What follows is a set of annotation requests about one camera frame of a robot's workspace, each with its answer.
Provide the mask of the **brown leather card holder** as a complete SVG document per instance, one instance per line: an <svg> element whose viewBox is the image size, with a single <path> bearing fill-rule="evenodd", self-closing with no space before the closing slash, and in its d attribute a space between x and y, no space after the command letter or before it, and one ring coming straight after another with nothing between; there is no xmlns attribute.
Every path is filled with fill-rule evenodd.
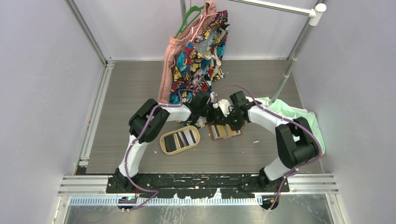
<svg viewBox="0 0 396 224"><path fill-rule="evenodd" d="M223 140L227 138L237 137L242 135L242 131L234 131L228 124L226 125L209 125L209 131L212 140Z"/></svg>

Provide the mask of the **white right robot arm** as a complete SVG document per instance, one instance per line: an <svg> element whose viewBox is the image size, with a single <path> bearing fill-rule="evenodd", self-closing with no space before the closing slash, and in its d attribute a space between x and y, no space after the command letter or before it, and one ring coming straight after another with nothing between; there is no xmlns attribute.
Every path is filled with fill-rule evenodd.
<svg viewBox="0 0 396 224"><path fill-rule="evenodd" d="M272 191L278 182L321 155L321 145L304 117L284 117L246 97L242 91L232 94L229 100L221 99L215 107L232 130L238 131L246 122L251 122L275 135L278 156L261 168L258 175L259 185L264 191Z"/></svg>

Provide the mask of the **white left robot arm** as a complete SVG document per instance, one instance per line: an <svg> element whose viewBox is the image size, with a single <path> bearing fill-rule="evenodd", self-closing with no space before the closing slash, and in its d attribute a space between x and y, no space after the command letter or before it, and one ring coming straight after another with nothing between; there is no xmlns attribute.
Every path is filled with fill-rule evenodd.
<svg viewBox="0 0 396 224"><path fill-rule="evenodd" d="M216 93L198 91L189 103L162 104L148 99L131 117L129 125L129 143L121 164L116 168L114 178L117 187L126 193L136 187L133 178L138 174L138 168L148 144L160 133L166 122L196 121L199 117L213 115Z"/></svg>

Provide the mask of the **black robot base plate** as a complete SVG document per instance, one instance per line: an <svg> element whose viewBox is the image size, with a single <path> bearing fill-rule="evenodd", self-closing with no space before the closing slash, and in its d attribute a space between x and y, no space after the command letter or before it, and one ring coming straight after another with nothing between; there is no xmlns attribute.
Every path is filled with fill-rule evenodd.
<svg viewBox="0 0 396 224"><path fill-rule="evenodd" d="M287 182L281 178L269 181L263 174L213 173L213 174L137 174L131 178L111 175L107 193L140 193L151 196L155 190L158 198L191 199L213 198L218 191L223 199L253 198L256 193L276 194L280 189L288 192Z"/></svg>

